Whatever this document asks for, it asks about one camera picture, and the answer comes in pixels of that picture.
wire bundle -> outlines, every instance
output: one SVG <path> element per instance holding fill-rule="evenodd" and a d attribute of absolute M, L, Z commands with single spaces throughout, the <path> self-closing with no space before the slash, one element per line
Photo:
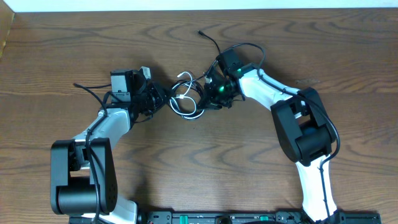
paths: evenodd
<path fill-rule="evenodd" d="M 190 81 L 187 81 L 187 80 L 179 80 L 179 81 L 177 81 L 173 85 L 172 91 L 175 93 L 177 91 L 177 88 L 180 87 L 180 86 L 187 87 L 187 90 L 185 91 L 184 94 L 175 95 L 175 96 L 170 97 L 169 106 L 175 113 L 180 115 L 183 119 L 187 119 L 189 121 L 193 121 L 193 120 L 198 119 L 201 115 L 203 115 L 205 110 L 198 110 L 196 101 L 192 97 L 187 96 L 187 94 L 188 94 L 188 92 L 190 90 L 193 90 L 193 91 L 197 92 L 200 97 L 202 97 L 203 96 L 203 88 L 197 82 L 198 79 L 194 80 L 192 78 L 192 74 L 190 72 L 182 72 L 179 75 L 177 75 L 177 78 L 180 78 L 182 75 L 189 75 Z M 186 112 L 186 111 L 183 111 L 181 109 L 180 105 L 178 104 L 178 101 L 177 101 L 178 99 L 180 99 L 180 100 L 183 100 L 183 99 L 191 100 L 193 102 L 193 105 L 194 105 L 193 111 L 190 112 L 190 113 Z"/>

wooden table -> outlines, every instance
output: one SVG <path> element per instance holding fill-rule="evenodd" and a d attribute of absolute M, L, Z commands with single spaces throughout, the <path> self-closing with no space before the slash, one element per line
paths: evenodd
<path fill-rule="evenodd" d="M 107 84 L 109 71 L 143 65 L 165 85 L 184 70 L 198 77 L 217 54 L 198 29 L 222 49 L 265 46 L 270 76 L 317 89 L 342 141 L 331 163 L 336 204 L 398 223 L 398 9 L 18 14 L 0 61 L 0 222 L 67 222 L 50 208 L 50 147 L 83 131 L 100 107 L 73 82 Z M 145 208 L 301 207 L 295 164 L 254 100 L 194 122 L 163 108 L 113 155 L 119 192 Z"/>

black cable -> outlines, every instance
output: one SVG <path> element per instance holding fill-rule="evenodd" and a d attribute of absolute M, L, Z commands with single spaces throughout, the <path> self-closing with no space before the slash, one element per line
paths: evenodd
<path fill-rule="evenodd" d="M 108 86 L 111 86 L 112 84 L 106 84 L 106 85 L 101 85 L 101 86 L 85 86 L 86 88 L 105 88 Z"/>
<path fill-rule="evenodd" d="M 91 90 L 89 90 L 87 87 L 82 86 L 82 85 L 80 85 L 80 84 L 74 83 L 73 85 L 74 85 L 75 87 L 77 87 L 77 88 L 82 88 L 82 89 L 86 90 L 87 92 L 89 92 L 91 95 L 93 95 L 93 96 L 98 100 L 98 102 L 101 103 L 101 106 L 102 106 L 102 108 L 104 109 L 104 116 L 107 116 L 107 115 L 108 115 L 108 111 L 106 110 L 105 104 L 101 101 L 101 99 L 100 99 L 95 93 L 93 93 L 93 92 L 92 92 Z"/>
<path fill-rule="evenodd" d="M 150 113 L 150 116 L 148 116 L 147 118 L 143 119 L 142 121 L 134 121 L 134 124 L 142 123 L 142 122 L 145 122 L 145 121 L 149 121 L 150 119 L 154 118 L 154 112 L 152 112 L 151 110 L 148 110 L 148 112 Z"/>
<path fill-rule="evenodd" d="M 239 47 L 239 46 L 242 46 L 242 45 L 249 45 L 249 46 L 257 47 L 258 49 L 261 50 L 261 52 L 262 52 L 262 59 L 261 59 L 260 63 L 258 64 L 259 68 L 261 68 L 262 64 L 263 64 L 264 61 L 266 60 L 266 50 L 265 50 L 263 47 L 261 47 L 261 46 L 259 46 L 259 45 L 257 45 L 257 44 L 252 44 L 252 43 L 238 43 L 238 44 L 235 44 L 235 45 L 232 45 L 232 46 L 228 47 L 228 48 L 225 49 L 223 52 L 226 52 L 227 50 L 231 50 L 231 49 L 233 49 L 233 48 L 235 48 L 235 47 Z"/>
<path fill-rule="evenodd" d="M 217 61 L 217 60 L 214 60 L 214 62 L 210 65 L 209 69 L 208 69 L 201 77 L 204 77 L 204 76 L 208 75 L 208 74 L 211 72 L 211 70 L 214 69 L 214 66 L 216 65 L 216 63 L 218 63 L 218 61 Z"/>
<path fill-rule="evenodd" d="M 90 163 L 90 170 L 91 173 L 93 174 L 93 180 L 94 180 L 94 186 L 95 186 L 95 194 L 96 194 L 96 211 L 95 211 L 95 216 L 93 217 L 93 219 L 91 220 L 92 223 L 97 224 L 98 219 L 100 217 L 100 212 L 101 212 L 101 205 L 100 205 L 100 184 L 98 182 L 98 176 L 97 176 L 97 172 L 95 169 L 95 165 L 94 165 L 94 160 L 93 160 L 93 155 L 92 155 L 92 149 L 90 147 L 90 136 L 93 134 L 93 131 L 98 127 L 98 125 L 101 124 L 101 122 L 103 122 L 105 120 L 105 118 L 108 117 L 108 110 L 106 109 L 106 100 L 108 99 L 109 94 L 107 95 L 107 97 L 104 96 L 104 101 L 101 101 L 101 99 L 95 94 L 93 93 L 90 89 L 88 89 L 85 86 L 79 85 L 77 83 L 73 84 L 75 87 L 78 88 L 82 88 L 84 90 L 86 90 L 88 93 L 90 93 L 91 95 L 93 95 L 101 104 L 102 108 L 104 109 L 104 115 L 94 124 L 92 125 L 91 128 L 87 129 L 87 135 L 86 135 L 86 143 L 85 143 L 85 147 L 86 147 L 86 153 L 87 153 L 87 158 L 88 158 L 88 162 Z"/>
<path fill-rule="evenodd" d="M 213 40 L 213 38 L 207 36 L 204 32 L 202 32 L 202 31 L 200 31 L 200 30 L 198 30 L 198 34 L 200 34 L 200 35 L 202 35 L 202 36 L 205 36 L 205 37 L 207 37 L 208 39 L 210 39 L 211 41 L 213 41 L 214 44 L 215 44 L 216 47 L 217 47 L 218 53 L 221 54 L 220 48 L 218 47 L 217 42 L 216 42 L 215 40 Z"/>
<path fill-rule="evenodd" d="M 120 100 L 112 91 L 107 91 L 104 95 L 104 98 L 102 100 L 103 104 L 106 105 L 106 102 L 108 101 L 109 96 L 113 96 L 119 103 L 123 103 L 122 100 Z"/>

white cable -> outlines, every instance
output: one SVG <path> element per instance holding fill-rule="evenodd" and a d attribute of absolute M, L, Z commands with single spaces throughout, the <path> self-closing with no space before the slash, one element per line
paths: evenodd
<path fill-rule="evenodd" d="M 173 106 L 172 103 L 170 104 L 171 108 L 174 110 L 174 112 L 176 112 L 176 113 L 179 114 L 179 115 L 188 116 L 188 115 L 193 115 L 193 114 L 195 114 L 195 113 L 197 112 L 197 103 L 195 102 L 195 100 L 194 100 L 192 97 L 189 97 L 189 96 L 186 96 L 186 97 L 184 97 L 184 98 L 188 98 L 188 99 L 190 99 L 190 100 L 193 101 L 193 105 L 195 105 L 195 109 L 193 110 L 192 113 L 181 113 L 181 112 L 178 112 L 176 109 L 174 109 L 174 106 Z M 175 98 L 171 98 L 171 100 L 173 100 L 173 101 L 175 102 L 175 104 L 178 105 L 178 104 L 177 104 L 177 101 L 175 100 Z"/>
<path fill-rule="evenodd" d="M 179 75 L 177 75 L 177 78 L 180 78 L 180 77 L 181 77 L 182 75 L 184 75 L 184 74 L 189 75 L 189 77 L 190 77 L 190 83 L 189 83 L 189 85 L 188 85 L 187 83 L 181 84 L 181 85 L 187 87 L 187 90 L 186 90 L 186 92 L 185 92 L 184 94 L 176 95 L 175 97 L 171 97 L 171 98 L 170 98 L 170 101 L 169 101 L 170 107 L 171 107 L 171 109 L 172 109 L 175 113 L 181 115 L 181 117 L 183 117 L 183 118 L 185 118 L 185 119 L 196 119 L 196 118 L 200 117 L 200 116 L 203 114 L 203 112 L 205 112 L 205 111 L 202 110 L 202 112 L 201 112 L 200 114 L 198 114 L 198 115 L 196 115 L 196 116 L 194 116 L 194 117 L 189 117 L 190 115 L 193 115 L 193 114 L 195 114 L 195 113 L 197 112 L 197 103 L 196 103 L 196 101 L 195 101 L 192 97 L 186 96 L 186 95 L 188 94 L 189 90 L 190 90 L 191 87 L 192 87 L 192 82 L 193 82 L 192 74 L 191 74 L 190 72 L 182 72 L 182 73 L 180 73 Z M 180 85 L 179 85 L 179 84 L 176 84 L 176 85 L 174 85 L 174 86 L 172 87 L 172 89 L 174 90 L 174 89 L 176 89 L 178 86 L 180 86 Z M 190 99 L 190 100 L 193 102 L 193 105 L 194 105 L 195 109 L 194 109 L 191 113 L 181 113 L 181 112 L 179 112 L 179 111 L 180 111 L 180 107 L 179 107 L 179 105 L 178 105 L 176 99 L 185 99 L 185 98 L 188 98 L 188 99 Z"/>

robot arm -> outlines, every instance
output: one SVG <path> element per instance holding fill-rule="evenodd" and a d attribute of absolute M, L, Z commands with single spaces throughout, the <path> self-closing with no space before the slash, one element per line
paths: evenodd
<path fill-rule="evenodd" d="M 272 79 L 268 75 L 264 73 L 263 70 L 260 70 L 260 74 L 263 75 L 268 82 L 276 85 L 280 89 L 285 89 L 291 93 L 299 92 L 296 88 L 291 88 L 285 86 L 278 81 Z M 243 75 L 242 78 L 239 79 L 239 85 L 242 90 L 242 94 L 246 97 L 253 98 L 263 106 L 265 106 L 270 111 L 273 108 L 272 106 L 275 105 L 278 101 L 286 101 L 291 99 L 291 95 L 286 93 L 282 93 L 281 91 L 275 89 L 274 87 L 262 82 L 259 80 L 257 75 L 256 69 L 251 70 Z M 294 117 L 297 119 L 301 117 L 301 111 L 295 111 Z M 298 127 L 298 123 L 292 124 L 291 128 Z M 300 175 L 300 181 L 302 184 L 303 190 L 303 209 L 307 213 L 307 215 L 314 221 L 316 220 L 324 220 L 328 218 L 328 215 L 325 210 L 325 202 L 323 197 L 323 188 L 322 188 L 322 180 L 320 176 L 320 163 L 322 160 L 326 158 L 325 155 L 320 156 L 319 158 L 314 159 L 310 162 L 310 164 L 303 165 L 300 161 L 295 162 L 298 174 Z M 334 211 L 337 209 L 331 194 L 331 187 L 330 187 L 330 179 L 329 179 L 329 161 L 323 165 L 324 168 L 324 178 L 325 178 L 325 190 L 326 190 L 326 198 L 328 202 L 328 209 L 329 213 L 333 214 Z"/>
<path fill-rule="evenodd" d="M 146 67 L 139 71 L 113 71 L 111 81 L 112 91 L 106 94 L 102 105 L 109 95 L 111 103 L 100 109 L 94 122 L 73 139 L 56 141 L 51 148 L 51 206 L 56 214 L 93 218 L 99 204 L 100 221 L 134 224 L 137 205 L 118 195 L 112 149 L 136 123 L 138 114 L 152 115 L 164 105 L 167 90 L 150 82 Z M 72 177 L 73 171 L 81 169 L 90 169 L 90 176 Z"/>

